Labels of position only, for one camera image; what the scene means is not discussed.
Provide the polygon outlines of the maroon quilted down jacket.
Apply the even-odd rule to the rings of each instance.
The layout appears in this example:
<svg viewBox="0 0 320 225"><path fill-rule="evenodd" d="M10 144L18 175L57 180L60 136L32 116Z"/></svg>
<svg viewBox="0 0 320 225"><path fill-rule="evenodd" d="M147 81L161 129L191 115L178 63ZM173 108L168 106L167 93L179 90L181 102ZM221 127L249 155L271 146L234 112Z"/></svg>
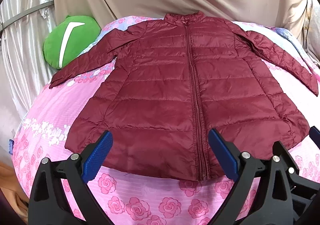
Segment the maroon quilted down jacket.
<svg viewBox="0 0 320 225"><path fill-rule="evenodd" d="M271 156L276 141L288 149L300 143L308 121L267 63L319 94L316 77L269 38L201 12L113 29L50 85L109 62L114 70L76 117L65 147L81 152L110 131L113 146L104 166L142 176L222 176L208 144L212 129L260 159Z"/></svg>

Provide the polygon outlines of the silver satin curtain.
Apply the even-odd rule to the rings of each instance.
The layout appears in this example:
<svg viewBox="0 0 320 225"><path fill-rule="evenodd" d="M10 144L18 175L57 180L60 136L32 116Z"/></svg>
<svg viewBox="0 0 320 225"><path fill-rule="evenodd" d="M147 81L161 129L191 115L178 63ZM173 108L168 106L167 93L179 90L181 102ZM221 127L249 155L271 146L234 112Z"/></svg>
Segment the silver satin curtain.
<svg viewBox="0 0 320 225"><path fill-rule="evenodd" d="M53 0L3 0L1 27L4 68L23 117L56 72L43 55L44 40L56 27Z"/></svg>

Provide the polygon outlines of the pink floral bed sheet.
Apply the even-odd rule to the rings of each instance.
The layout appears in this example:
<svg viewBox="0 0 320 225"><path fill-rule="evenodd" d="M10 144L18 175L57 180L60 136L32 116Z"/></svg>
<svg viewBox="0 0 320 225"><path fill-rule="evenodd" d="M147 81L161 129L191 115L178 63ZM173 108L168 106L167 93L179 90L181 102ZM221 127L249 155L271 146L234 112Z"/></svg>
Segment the pink floral bed sheet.
<svg viewBox="0 0 320 225"><path fill-rule="evenodd" d="M126 30L148 17L128 16L106 25L84 52L112 29ZM245 31L267 36L294 57L303 67L319 73L300 42L283 28L267 28L254 23L234 22ZM319 96L314 96L290 73L265 62L283 91L304 114L310 126L319 129ZM68 131L85 103L114 69L114 62L48 89L35 99L14 138L12 162L27 196L44 157L65 160ZM299 175L319 183L319 149L307 136L289 150ZM225 176L208 182L178 181L126 174L101 167L88 186L114 224L207 224L226 199L233 182Z"/></svg>

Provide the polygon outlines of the green round plush pillow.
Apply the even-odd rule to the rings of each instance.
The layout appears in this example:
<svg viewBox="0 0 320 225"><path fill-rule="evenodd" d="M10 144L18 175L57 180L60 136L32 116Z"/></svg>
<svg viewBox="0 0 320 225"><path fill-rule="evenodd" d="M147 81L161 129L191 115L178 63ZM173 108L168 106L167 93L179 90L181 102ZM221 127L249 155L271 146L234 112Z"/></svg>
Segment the green round plush pillow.
<svg viewBox="0 0 320 225"><path fill-rule="evenodd" d="M94 42L100 32L92 17L67 16L44 40L45 61L52 68L62 69Z"/></svg>

